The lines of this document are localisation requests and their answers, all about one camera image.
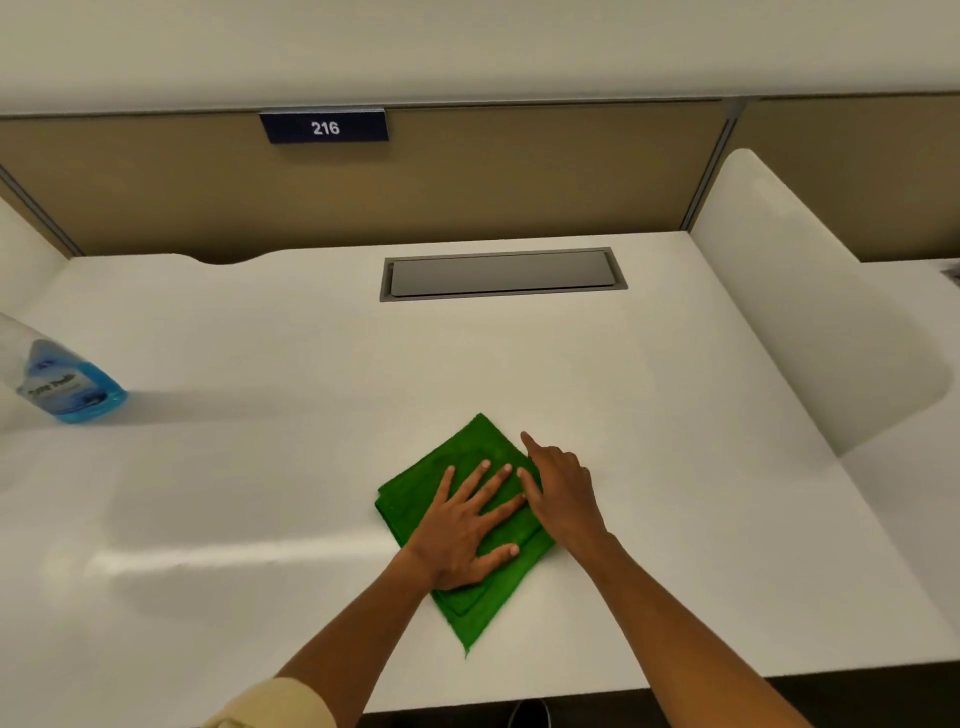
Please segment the person's right hand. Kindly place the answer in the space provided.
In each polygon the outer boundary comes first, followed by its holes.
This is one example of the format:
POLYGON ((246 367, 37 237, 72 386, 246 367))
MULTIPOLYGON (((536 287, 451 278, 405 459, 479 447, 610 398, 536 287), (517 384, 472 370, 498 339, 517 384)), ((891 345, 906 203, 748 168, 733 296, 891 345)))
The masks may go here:
POLYGON ((543 499, 537 519, 548 534, 583 567, 610 540, 598 507, 591 472, 578 456, 556 445, 538 443, 526 431, 520 433, 539 480, 531 471, 543 499))

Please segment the person's left hand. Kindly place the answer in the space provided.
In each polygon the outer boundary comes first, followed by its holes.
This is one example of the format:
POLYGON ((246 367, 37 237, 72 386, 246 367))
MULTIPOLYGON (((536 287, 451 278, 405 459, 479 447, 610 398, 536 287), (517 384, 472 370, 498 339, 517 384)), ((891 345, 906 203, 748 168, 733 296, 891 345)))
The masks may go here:
POLYGON ((425 596, 432 591, 449 591, 483 581, 477 579, 477 556, 481 543, 526 504, 518 494, 489 512, 472 512, 472 494, 497 471, 489 460, 482 461, 464 479, 442 506, 431 500, 423 518, 400 550, 394 562, 425 596))

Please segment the green microfiber cloth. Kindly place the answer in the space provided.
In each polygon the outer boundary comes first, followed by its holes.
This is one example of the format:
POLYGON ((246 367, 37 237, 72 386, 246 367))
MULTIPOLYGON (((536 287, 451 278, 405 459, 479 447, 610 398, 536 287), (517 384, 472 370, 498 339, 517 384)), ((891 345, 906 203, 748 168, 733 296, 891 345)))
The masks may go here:
MULTIPOLYGON (((536 484, 541 477, 536 465, 483 414, 433 449, 378 490, 375 508, 399 546, 405 546, 432 504, 442 476, 455 468, 450 494, 483 460, 496 471, 510 465, 526 470, 536 484)), ((524 507, 486 534, 478 554, 502 545, 519 547, 518 555, 484 580, 449 590, 435 590, 432 598, 453 630, 464 653, 469 653, 500 609, 510 600, 522 580, 555 545, 535 514, 524 507)))

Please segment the person's left forearm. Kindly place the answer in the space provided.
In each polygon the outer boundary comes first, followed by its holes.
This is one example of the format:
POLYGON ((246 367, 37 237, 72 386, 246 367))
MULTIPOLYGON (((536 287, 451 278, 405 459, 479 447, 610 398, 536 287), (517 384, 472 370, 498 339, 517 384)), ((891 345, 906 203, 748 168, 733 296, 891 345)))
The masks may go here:
POLYGON ((355 728, 436 577, 422 557, 402 549, 276 677, 292 679, 320 697, 337 728, 355 728))

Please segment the person's right forearm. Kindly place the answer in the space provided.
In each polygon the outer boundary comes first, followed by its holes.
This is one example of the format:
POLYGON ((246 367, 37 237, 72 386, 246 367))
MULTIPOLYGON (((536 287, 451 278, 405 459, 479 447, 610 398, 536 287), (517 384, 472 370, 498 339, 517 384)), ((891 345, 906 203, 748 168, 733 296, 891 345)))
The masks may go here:
POLYGON ((607 531, 571 541, 671 728, 813 728, 607 531))

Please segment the beige sleeve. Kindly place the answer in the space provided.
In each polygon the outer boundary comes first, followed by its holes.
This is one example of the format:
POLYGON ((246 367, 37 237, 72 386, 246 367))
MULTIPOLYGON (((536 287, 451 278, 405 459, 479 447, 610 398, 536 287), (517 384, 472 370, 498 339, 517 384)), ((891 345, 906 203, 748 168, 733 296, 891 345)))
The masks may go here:
POLYGON ((312 688, 274 677, 246 689, 199 728, 337 728, 327 703, 312 688))

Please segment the tan partition panel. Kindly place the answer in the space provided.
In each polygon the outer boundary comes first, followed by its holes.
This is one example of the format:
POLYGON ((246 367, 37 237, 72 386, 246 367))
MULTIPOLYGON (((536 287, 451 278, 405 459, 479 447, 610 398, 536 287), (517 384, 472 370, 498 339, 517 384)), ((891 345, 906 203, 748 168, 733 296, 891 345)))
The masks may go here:
POLYGON ((673 232, 719 101, 390 109, 273 145, 255 112, 0 118, 0 167, 89 257, 673 232))
POLYGON ((960 93, 761 99, 754 152, 860 261, 960 258, 960 93))

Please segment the white rounded desk divider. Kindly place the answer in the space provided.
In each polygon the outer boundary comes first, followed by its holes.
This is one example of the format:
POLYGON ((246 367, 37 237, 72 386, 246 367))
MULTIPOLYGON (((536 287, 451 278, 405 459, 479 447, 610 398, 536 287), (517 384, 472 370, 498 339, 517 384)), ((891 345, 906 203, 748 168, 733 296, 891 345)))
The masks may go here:
POLYGON ((835 455, 954 385, 929 330, 753 151, 722 163, 691 237, 835 455))
POLYGON ((0 313, 29 309, 65 271, 68 261, 0 198, 0 313))

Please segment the dark blue number sign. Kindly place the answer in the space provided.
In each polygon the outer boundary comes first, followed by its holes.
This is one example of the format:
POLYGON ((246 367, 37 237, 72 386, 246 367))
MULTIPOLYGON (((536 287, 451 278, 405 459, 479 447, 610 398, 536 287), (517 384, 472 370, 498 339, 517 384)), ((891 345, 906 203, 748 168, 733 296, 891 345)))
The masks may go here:
POLYGON ((320 107, 258 113, 271 145, 387 143, 382 107, 320 107))

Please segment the clear bottle with blue liquid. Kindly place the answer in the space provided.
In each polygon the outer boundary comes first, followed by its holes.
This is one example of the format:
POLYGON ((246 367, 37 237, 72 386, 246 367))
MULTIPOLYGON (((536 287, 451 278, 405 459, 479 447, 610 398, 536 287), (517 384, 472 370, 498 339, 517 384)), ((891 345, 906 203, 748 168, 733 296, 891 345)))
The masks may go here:
POLYGON ((128 391, 69 347, 0 312, 0 384, 65 424, 123 407, 128 391))

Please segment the grey metal partition post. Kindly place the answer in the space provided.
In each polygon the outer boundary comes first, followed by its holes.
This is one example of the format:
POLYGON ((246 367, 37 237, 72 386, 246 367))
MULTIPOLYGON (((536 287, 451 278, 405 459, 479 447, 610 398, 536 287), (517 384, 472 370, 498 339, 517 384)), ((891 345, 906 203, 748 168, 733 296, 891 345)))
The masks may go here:
POLYGON ((87 255, 2 163, 0 163, 0 198, 66 258, 84 258, 87 255))
POLYGON ((722 162, 724 153, 729 145, 731 137, 734 135, 734 132, 738 126, 738 122, 741 116, 743 116, 746 108, 753 101, 754 98, 751 96, 731 96, 722 99, 724 123, 715 143, 713 144, 710 156, 704 166, 697 187, 691 197, 685 213, 683 214, 683 217, 680 220, 678 227, 680 231, 685 233, 692 231, 697 215, 699 214, 702 204, 710 191, 714 175, 722 162))

